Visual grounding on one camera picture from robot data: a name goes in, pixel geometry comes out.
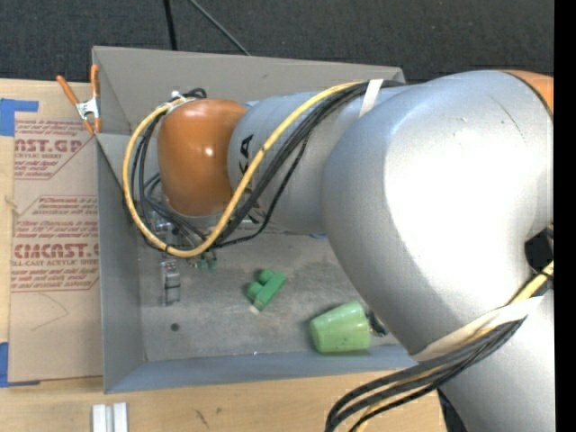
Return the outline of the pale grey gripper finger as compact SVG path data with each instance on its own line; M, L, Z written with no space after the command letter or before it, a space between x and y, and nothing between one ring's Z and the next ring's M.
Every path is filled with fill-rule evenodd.
M172 305L180 301L181 273L175 260L165 260L161 263L163 284L163 302Z

